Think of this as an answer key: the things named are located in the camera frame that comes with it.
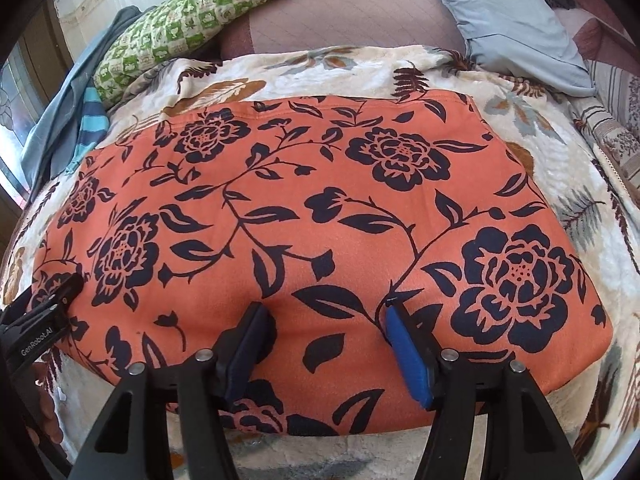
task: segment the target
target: bed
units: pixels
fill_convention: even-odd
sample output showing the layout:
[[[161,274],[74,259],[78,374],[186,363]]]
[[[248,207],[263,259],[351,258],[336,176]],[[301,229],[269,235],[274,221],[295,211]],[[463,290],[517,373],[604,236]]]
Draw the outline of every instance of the bed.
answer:
[[[110,130],[98,149],[148,132],[168,116],[224,103],[324,95],[401,99],[407,88],[471,96],[574,244],[613,325],[613,338],[601,359],[548,400],[584,477],[613,478],[640,435],[640,210],[637,190],[621,168],[626,159],[616,160],[611,142],[604,142],[624,128],[601,96],[568,97],[526,78],[487,72],[439,45],[332,46],[251,54],[222,66],[175,59],[127,88],[110,112]],[[588,113],[594,107],[601,114],[595,118]],[[603,121],[610,126],[606,134],[598,130]],[[25,212],[0,277],[5,304],[31,286],[36,248],[78,178],[76,172],[52,180]],[[65,433],[63,446],[73,459],[112,387],[59,351],[52,353],[46,383]],[[485,425],[482,416],[476,419],[469,479],[479,475]],[[174,473],[186,479],[175,416],[170,415],[169,428]],[[411,478],[428,431],[322,438],[231,431],[228,439],[242,478]]]

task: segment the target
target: metal screw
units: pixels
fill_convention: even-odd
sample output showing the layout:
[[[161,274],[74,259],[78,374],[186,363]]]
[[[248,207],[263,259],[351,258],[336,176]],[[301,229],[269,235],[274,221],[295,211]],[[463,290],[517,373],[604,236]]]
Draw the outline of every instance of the metal screw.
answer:
[[[445,348],[442,352],[440,352],[440,357],[442,357],[445,361],[449,361],[450,363],[452,363],[453,361],[458,360],[460,354],[453,348]]]
[[[133,363],[127,369],[127,371],[129,372],[129,375],[140,375],[142,372],[145,371],[145,364],[144,363]]]
[[[520,361],[516,361],[516,359],[509,363],[509,368],[511,368],[511,370],[516,372],[517,374],[521,374],[524,370],[527,369],[527,367],[523,363],[521,363]]]
[[[213,352],[211,348],[203,348],[202,350],[198,350],[196,352],[196,361],[200,361],[201,363],[208,361],[213,357]]]

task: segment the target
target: striped fabric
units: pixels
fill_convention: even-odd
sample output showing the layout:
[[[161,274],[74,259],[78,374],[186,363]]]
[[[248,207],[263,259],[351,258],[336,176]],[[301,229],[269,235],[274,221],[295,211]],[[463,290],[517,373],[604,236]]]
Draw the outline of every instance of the striped fabric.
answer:
[[[95,89],[94,83],[89,82],[82,98],[82,120],[78,143],[74,151],[74,158],[66,167],[65,173],[73,173],[78,169],[84,156],[94,149],[109,131],[109,120],[102,106],[102,101]]]

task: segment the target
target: green patterned pillow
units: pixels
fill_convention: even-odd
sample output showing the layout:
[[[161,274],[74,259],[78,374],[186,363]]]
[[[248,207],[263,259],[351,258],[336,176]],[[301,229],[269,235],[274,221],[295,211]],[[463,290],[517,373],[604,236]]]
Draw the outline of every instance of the green patterned pillow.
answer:
[[[133,23],[110,47],[94,74],[105,108],[144,71],[186,54],[252,7],[268,0],[167,0]]]

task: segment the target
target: orange fabric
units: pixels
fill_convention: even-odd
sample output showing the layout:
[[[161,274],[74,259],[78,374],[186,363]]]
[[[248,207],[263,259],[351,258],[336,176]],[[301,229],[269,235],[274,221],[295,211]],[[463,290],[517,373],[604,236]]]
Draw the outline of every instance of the orange fabric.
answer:
[[[115,383],[178,364],[246,306],[270,310],[249,431],[428,424],[385,341],[385,298],[444,347],[515,356],[544,392],[611,324],[562,227],[470,98],[289,98],[188,112],[94,150],[39,249],[38,301],[82,272],[62,345]]]

